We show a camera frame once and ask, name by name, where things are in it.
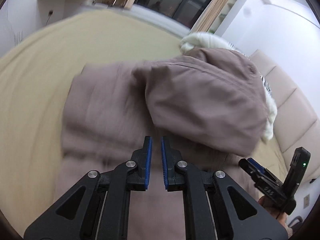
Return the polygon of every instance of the beige bed sheet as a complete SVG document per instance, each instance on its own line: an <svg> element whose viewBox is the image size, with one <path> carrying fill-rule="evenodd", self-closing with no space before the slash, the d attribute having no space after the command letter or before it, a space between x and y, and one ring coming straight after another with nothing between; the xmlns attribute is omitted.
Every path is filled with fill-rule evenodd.
<svg viewBox="0 0 320 240"><path fill-rule="evenodd" d="M1 58L0 209L19 234L52 204L73 77L87 62L179 54L177 37L106 9L49 26Z"/></svg>
<svg viewBox="0 0 320 240"><path fill-rule="evenodd" d="M284 182L288 170L275 136L266 144L260 141L251 157Z"/></svg>

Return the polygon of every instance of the zebra print fabric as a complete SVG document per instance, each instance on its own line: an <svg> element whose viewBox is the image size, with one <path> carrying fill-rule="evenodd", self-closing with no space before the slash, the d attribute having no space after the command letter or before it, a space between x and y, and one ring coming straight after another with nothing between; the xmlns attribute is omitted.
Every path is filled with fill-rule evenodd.
<svg viewBox="0 0 320 240"><path fill-rule="evenodd" d="M271 87L270 87L268 81L266 80L266 78L264 76L260 75L260 77L261 77L261 81L262 81L262 84L263 84L265 90L269 93L270 96L272 96L272 90L271 90Z"/></svg>
<svg viewBox="0 0 320 240"><path fill-rule="evenodd" d="M244 55L244 53L241 50L239 50L234 44L232 44L229 41L227 41L227 42L228 42L229 46L231 47L231 50L235 50L235 51L240 52L241 54Z"/></svg>

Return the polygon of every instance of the electrical outlet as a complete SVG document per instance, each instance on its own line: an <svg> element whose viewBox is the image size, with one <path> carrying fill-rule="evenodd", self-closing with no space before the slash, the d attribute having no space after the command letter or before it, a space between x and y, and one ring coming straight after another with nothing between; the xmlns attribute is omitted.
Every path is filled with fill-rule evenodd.
<svg viewBox="0 0 320 240"><path fill-rule="evenodd" d="M303 208L308 207L309 204L310 204L310 194L308 194L303 198Z"/></svg>

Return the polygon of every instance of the metal screw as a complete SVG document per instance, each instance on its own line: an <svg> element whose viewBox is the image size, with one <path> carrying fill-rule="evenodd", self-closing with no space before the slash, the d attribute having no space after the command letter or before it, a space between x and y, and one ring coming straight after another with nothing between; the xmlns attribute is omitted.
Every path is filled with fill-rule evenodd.
<svg viewBox="0 0 320 240"><path fill-rule="evenodd" d="M180 168L185 168L185 167L188 166L188 163L185 162L185 161L179 161L179 162L178 162L178 166L179 166Z"/></svg>
<svg viewBox="0 0 320 240"><path fill-rule="evenodd" d="M132 168L136 165L136 163L134 161L127 161L127 163L125 165L129 168Z"/></svg>
<svg viewBox="0 0 320 240"><path fill-rule="evenodd" d="M88 177L89 178L95 178L98 176L98 172L97 171L89 171L88 173Z"/></svg>
<svg viewBox="0 0 320 240"><path fill-rule="evenodd" d="M222 179L226 176L226 174L223 171L216 171L216 176Z"/></svg>

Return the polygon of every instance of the beige upholstered headboard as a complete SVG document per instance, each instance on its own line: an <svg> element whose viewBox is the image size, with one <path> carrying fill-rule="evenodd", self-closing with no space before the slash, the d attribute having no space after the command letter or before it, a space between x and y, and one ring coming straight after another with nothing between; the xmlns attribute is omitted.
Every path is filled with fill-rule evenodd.
<svg viewBox="0 0 320 240"><path fill-rule="evenodd" d="M300 88L261 50L250 59L266 77L278 107L274 135L279 143L287 169L294 150L304 147L311 153L303 182L320 176L320 120Z"/></svg>

